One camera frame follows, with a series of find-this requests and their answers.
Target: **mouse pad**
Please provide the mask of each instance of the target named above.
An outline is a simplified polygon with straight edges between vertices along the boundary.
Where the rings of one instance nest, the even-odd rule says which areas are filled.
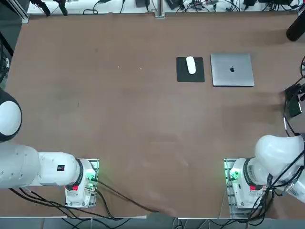
[[[204,82],[203,58],[194,57],[196,73],[191,75],[187,69],[186,57],[177,57],[178,82]]]

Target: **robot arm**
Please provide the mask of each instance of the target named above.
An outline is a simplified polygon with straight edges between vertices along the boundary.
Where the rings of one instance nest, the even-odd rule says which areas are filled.
[[[8,142],[18,133],[21,123],[19,104],[0,89],[0,188],[65,186],[67,205],[94,207],[96,182],[91,178],[97,178],[97,171],[91,162]]]
[[[253,158],[239,158],[230,170],[235,199],[239,208],[251,208],[262,195],[263,187],[270,186],[281,173],[297,158],[299,159],[280,177],[275,184],[284,193],[289,193],[305,203],[304,139],[294,137],[261,137],[255,146]]]

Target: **white mouse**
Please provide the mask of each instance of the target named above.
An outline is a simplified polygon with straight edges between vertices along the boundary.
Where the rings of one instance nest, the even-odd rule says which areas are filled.
[[[195,60],[192,56],[188,56],[186,58],[186,64],[187,64],[187,69],[189,71],[189,74],[193,75],[196,73],[196,65],[195,65]]]

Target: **table surface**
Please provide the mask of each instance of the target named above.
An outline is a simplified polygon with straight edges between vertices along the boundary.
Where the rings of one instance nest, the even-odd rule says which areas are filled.
[[[100,179],[163,213],[217,218],[224,158],[254,156],[261,136],[285,135],[282,91],[300,77],[304,55],[301,42],[285,37],[295,18],[278,12],[33,17],[22,26],[7,86],[24,115],[14,141],[99,158]],[[213,87],[212,52],[249,52],[255,87]],[[203,57],[204,83],[177,82],[176,57],[188,55]],[[64,202],[62,187],[35,190]],[[147,214],[104,193],[116,216]],[[221,218],[230,216],[224,199]],[[62,215],[8,190],[0,200],[1,216]],[[303,209],[292,197],[276,198],[269,217],[301,219]],[[101,201],[91,210],[105,215]]]

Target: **laptop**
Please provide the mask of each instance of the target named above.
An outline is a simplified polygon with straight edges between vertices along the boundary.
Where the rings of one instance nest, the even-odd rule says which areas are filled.
[[[248,53],[212,53],[211,69],[214,86],[254,86],[251,58]]]

